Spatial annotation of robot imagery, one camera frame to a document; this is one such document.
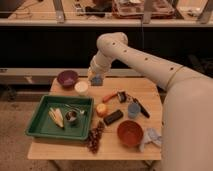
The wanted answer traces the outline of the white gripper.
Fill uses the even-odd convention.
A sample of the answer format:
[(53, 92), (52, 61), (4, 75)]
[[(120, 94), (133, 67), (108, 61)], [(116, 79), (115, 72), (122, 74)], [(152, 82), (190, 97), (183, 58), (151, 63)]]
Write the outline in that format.
[(100, 65), (91, 64), (88, 68), (88, 79), (92, 81), (95, 77), (100, 77), (101, 79), (105, 78), (105, 75), (107, 73), (107, 70), (105, 67), (102, 67)]

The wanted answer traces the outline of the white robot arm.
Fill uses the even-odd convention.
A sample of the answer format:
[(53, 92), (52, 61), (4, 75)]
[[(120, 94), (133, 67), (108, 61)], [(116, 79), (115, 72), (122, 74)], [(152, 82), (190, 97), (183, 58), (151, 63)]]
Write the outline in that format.
[(91, 77), (104, 74), (119, 60), (166, 92), (163, 103), (162, 171), (213, 169), (213, 78), (128, 46), (122, 32), (97, 39)]

